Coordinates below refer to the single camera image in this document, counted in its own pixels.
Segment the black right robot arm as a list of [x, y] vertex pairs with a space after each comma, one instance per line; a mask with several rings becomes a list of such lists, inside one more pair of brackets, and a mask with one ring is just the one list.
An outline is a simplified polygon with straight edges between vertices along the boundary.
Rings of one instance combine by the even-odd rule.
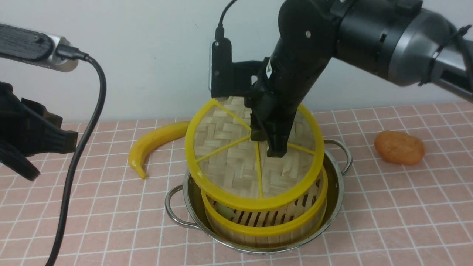
[[457, 28], [421, 0], [287, 0], [279, 40], [265, 58], [245, 106], [251, 140], [281, 158], [297, 108], [331, 59], [397, 86], [433, 83], [472, 101], [471, 28]]

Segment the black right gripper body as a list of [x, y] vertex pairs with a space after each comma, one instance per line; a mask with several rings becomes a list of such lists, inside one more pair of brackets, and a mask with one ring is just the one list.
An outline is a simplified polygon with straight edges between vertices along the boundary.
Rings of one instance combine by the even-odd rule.
[[281, 73], [282, 68], [270, 59], [234, 62], [232, 93], [242, 97], [245, 107], [251, 111], [269, 116], [269, 122], [288, 109], [283, 103], [287, 97], [276, 90], [276, 81], [282, 77]]

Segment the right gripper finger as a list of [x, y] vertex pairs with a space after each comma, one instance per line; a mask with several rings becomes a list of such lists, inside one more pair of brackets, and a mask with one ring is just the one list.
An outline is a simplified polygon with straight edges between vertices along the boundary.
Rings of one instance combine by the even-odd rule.
[[255, 111], [251, 111], [250, 114], [250, 128], [251, 128], [251, 140], [256, 142], [265, 142], [268, 140], [268, 134], [264, 123], [269, 119], [269, 116], [263, 116]]
[[288, 122], [267, 122], [267, 157], [282, 158], [287, 153], [287, 144], [292, 124]]

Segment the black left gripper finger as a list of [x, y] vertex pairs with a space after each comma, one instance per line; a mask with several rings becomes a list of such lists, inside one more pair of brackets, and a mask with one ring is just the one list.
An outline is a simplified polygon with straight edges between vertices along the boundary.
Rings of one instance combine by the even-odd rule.
[[6, 141], [0, 141], [0, 161], [29, 181], [34, 181], [40, 175], [37, 167], [26, 156], [22, 155], [17, 148]]

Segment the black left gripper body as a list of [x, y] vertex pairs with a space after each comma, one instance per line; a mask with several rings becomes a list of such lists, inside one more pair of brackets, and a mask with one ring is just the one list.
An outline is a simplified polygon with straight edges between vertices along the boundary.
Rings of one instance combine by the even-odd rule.
[[44, 105], [15, 96], [11, 84], [0, 83], [1, 139], [22, 155], [74, 153], [78, 132], [63, 130], [62, 122], [61, 116]]

